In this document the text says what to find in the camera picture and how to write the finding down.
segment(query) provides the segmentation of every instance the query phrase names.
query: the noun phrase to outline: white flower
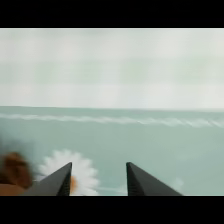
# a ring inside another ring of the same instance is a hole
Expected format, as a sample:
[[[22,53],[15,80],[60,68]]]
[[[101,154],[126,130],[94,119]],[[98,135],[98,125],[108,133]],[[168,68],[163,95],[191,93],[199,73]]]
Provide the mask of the white flower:
[[[97,171],[91,167],[91,160],[82,158],[80,153],[68,150],[54,151],[53,156],[45,157],[45,164],[39,166],[40,174],[44,177],[69,162],[72,162],[70,196],[97,196],[94,190],[99,181],[95,179]]]

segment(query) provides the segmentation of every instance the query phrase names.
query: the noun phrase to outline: gingham fabric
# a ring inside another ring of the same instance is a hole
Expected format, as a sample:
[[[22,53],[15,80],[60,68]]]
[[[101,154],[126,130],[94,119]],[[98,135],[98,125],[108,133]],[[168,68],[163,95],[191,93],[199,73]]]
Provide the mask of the gingham fabric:
[[[224,29],[0,29],[0,106],[223,109]]]

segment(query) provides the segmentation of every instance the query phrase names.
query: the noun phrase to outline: white wavy line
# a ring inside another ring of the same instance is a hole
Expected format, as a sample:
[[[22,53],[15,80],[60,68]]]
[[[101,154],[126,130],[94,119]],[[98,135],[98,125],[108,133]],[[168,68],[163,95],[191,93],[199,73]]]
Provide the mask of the white wavy line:
[[[224,128],[224,119],[207,118],[130,118],[130,117],[90,117],[90,116],[54,116],[54,115],[25,115],[25,114],[3,114],[0,119],[8,120],[39,120],[39,121],[60,121],[60,122],[94,122],[100,124],[140,124],[140,125],[162,125],[168,127],[218,127]]]

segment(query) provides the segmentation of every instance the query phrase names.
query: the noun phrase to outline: blurry brown object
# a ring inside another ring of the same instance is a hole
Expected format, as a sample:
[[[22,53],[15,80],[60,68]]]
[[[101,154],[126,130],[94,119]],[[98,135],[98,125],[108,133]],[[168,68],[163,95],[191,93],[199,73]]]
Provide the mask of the blurry brown object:
[[[31,185],[32,176],[28,163],[19,153],[6,155],[0,173],[0,196],[18,195]]]

